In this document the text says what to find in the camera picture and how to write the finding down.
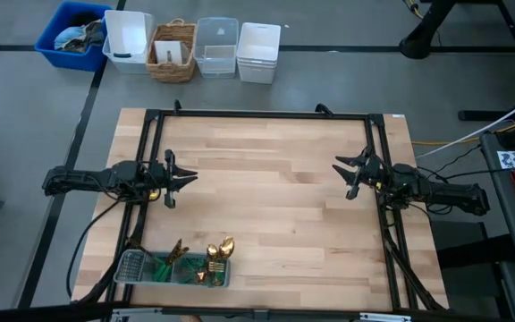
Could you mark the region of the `wicker basket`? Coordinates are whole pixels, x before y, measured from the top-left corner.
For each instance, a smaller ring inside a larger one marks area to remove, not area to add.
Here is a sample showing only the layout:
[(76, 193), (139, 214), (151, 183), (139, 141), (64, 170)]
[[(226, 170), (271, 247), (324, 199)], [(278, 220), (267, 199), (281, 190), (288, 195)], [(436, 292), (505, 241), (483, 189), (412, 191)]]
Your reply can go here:
[[(194, 59), (194, 40), (197, 32), (196, 23), (186, 23), (176, 18), (166, 24), (158, 25), (148, 42), (146, 68), (156, 81), (180, 83), (190, 81), (196, 69)], [(188, 49), (186, 62), (179, 66), (171, 63), (159, 63), (155, 53), (156, 41), (181, 41)]]

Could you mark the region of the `blue plastic bin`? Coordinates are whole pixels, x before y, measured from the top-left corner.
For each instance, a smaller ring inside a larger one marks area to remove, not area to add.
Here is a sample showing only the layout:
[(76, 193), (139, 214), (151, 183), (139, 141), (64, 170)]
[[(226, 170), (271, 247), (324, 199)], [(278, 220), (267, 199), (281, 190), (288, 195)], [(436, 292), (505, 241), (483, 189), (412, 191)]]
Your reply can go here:
[(105, 16), (106, 10), (112, 7), (104, 4), (89, 4), (66, 1), (60, 4), (51, 21), (39, 36), (34, 49), (42, 54), (56, 68), (97, 71), (106, 61), (102, 53), (103, 45), (89, 46), (82, 53), (66, 52), (54, 49), (55, 38), (69, 27), (69, 24), (80, 13), (93, 13), (98, 18)]

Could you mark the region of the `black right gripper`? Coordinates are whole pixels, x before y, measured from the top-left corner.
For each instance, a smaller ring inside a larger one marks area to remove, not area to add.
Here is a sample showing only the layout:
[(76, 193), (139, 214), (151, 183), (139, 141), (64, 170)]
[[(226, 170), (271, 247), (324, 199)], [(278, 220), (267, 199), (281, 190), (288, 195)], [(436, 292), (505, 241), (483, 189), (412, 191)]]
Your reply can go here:
[(353, 200), (358, 196), (361, 183), (375, 187), (376, 182), (382, 177), (381, 160), (369, 150), (363, 150), (357, 157), (336, 156), (335, 159), (345, 165), (357, 167), (357, 170), (352, 172), (338, 165), (332, 165), (332, 168), (350, 187), (346, 194), (348, 200)]

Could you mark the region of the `clear plastic bin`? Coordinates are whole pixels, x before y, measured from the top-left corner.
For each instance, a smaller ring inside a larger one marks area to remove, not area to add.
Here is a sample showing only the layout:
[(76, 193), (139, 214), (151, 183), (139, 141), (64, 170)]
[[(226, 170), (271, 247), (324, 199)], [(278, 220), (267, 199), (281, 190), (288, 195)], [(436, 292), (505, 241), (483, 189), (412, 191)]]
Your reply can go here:
[(203, 78), (233, 78), (236, 75), (238, 41), (237, 19), (206, 17), (198, 20), (193, 54)]

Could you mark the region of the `black desk foot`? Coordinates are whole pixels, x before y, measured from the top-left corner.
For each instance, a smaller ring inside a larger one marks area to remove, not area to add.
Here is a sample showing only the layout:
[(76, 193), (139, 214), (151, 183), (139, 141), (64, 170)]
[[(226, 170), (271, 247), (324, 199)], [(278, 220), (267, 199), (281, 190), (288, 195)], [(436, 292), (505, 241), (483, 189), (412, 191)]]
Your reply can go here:
[(460, 110), (458, 118), (461, 121), (470, 122), (493, 122), (499, 119), (512, 119), (515, 120), (515, 113), (511, 111), (480, 111), (480, 110)]

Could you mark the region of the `grey mesh cutlery caddy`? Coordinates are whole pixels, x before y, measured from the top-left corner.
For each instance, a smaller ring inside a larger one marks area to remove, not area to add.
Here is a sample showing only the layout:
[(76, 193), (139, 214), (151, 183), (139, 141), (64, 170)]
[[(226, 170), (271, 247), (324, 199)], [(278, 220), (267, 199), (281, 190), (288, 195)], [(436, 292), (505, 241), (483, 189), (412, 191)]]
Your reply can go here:
[[(114, 273), (114, 280), (120, 284), (135, 284), (135, 285), (190, 285), (190, 286), (204, 286), (208, 288), (225, 288), (230, 282), (231, 261), (226, 260), (225, 283), (223, 286), (213, 286), (211, 284), (211, 277), (207, 276), (206, 284), (183, 284), (182, 283), (182, 269), (173, 274), (173, 279), (170, 283), (157, 283), (153, 281), (153, 274), (158, 268), (155, 262), (155, 257), (166, 258), (170, 254), (169, 251), (152, 252), (150, 255), (143, 250), (126, 250), (122, 254), (118, 267)], [(183, 259), (186, 258), (202, 258), (207, 260), (207, 256), (203, 253), (186, 253)]]

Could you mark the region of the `black floor stand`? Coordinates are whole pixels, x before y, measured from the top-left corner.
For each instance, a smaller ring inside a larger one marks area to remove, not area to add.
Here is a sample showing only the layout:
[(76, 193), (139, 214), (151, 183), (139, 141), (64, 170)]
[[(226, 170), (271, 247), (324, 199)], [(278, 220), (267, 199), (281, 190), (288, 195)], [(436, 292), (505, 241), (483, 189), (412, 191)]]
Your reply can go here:
[(509, 233), (489, 237), (481, 222), (434, 221), (431, 228), (441, 268), (515, 262)]

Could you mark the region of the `black desk leg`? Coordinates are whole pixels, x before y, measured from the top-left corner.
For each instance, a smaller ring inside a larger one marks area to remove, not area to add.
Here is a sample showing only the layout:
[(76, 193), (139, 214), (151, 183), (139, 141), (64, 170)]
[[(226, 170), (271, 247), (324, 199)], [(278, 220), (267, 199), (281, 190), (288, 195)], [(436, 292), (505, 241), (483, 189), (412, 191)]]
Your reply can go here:
[(431, 53), (431, 42), (438, 28), (444, 22), (456, 4), (495, 5), (504, 18), (509, 32), (515, 42), (515, 22), (503, 0), (427, 0), (430, 6), (420, 23), (399, 44), (401, 53), (410, 59), (424, 59)]

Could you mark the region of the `white translucent storage bin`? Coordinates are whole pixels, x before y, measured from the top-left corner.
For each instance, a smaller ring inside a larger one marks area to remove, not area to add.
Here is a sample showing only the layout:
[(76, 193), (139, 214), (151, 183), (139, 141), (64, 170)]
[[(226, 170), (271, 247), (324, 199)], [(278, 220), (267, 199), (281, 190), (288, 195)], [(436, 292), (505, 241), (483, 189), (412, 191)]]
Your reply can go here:
[(148, 42), (155, 28), (154, 16), (133, 11), (106, 10), (107, 36), (102, 53), (120, 73), (148, 74)]

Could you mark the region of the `black aluminium table frame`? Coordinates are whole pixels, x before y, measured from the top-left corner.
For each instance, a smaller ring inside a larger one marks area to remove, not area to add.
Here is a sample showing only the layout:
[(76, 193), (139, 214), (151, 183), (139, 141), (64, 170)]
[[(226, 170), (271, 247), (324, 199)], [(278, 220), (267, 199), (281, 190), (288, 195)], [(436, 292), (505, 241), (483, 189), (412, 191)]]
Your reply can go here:
[(154, 205), (143, 244), (192, 251), (231, 236), (226, 287), (138, 285), (136, 306), (185, 310), (388, 310), (400, 302), (384, 253), (385, 215), (369, 188), (346, 200), (338, 156), (389, 154), (382, 117), (325, 112), (179, 110), (163, 148), (198, 179), (175, 209)]

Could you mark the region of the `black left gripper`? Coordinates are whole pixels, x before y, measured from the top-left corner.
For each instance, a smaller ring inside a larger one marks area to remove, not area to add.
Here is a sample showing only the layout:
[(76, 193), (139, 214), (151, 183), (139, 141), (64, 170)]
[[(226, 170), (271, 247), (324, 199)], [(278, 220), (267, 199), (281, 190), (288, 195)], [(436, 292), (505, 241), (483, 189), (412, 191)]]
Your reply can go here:
[[(164, 204), (167, 208), (175, 208), (173, 193), (196, 181), (197, 174), (195, 171), (182, 169), (175, 165), (175, 154), (167, 149), (163, 163), (155, 160), (148, 164), (147, 187), (150, 192), (157, 193), (157, 199), (164, 197)], [(173, 175), (181, 177), (174, 179), (174, 187)]]

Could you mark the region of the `white stacked storage bins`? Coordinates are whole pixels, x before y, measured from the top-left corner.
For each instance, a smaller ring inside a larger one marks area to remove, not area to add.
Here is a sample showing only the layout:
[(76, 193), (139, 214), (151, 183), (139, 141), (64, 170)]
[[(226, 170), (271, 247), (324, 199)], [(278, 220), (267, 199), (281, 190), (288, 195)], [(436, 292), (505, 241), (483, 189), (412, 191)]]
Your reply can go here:
[(241, 81), (272, 84), (276, 72), (281, 27), (244, 22), (236, 52)]

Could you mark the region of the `white label plate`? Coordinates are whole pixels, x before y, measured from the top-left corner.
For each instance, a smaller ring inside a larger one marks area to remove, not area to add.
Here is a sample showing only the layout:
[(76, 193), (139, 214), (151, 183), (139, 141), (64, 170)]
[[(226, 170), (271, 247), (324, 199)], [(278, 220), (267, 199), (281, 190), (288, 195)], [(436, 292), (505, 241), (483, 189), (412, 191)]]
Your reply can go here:
[(359, 314), (359, 321), (367, 322), (412, 322), (412, 317), (394, 314), (366, 313)]

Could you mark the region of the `white paper box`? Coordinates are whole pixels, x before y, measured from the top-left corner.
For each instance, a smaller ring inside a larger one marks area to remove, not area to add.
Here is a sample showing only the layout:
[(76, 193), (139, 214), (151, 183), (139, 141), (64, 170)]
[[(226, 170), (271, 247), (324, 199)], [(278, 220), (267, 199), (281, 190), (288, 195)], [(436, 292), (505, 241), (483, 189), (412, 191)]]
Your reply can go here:
[(156, 61), (159, 64), (185, 65), (190, 57), (190, 51), (181, 41), (161, 41), (155, 43)]

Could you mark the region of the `crumpled clothes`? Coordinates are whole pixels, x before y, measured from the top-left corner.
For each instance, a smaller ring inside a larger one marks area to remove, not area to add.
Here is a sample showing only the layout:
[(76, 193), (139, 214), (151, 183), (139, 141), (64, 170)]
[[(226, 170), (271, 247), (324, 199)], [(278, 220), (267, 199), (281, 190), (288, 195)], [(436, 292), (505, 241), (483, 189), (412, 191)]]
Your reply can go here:
[(88, 47), (99, 47), (105, 40), (104, 19), (94, 13), (73, 16), (66, 29), (54, 40), (54, 50), (83, 54)]

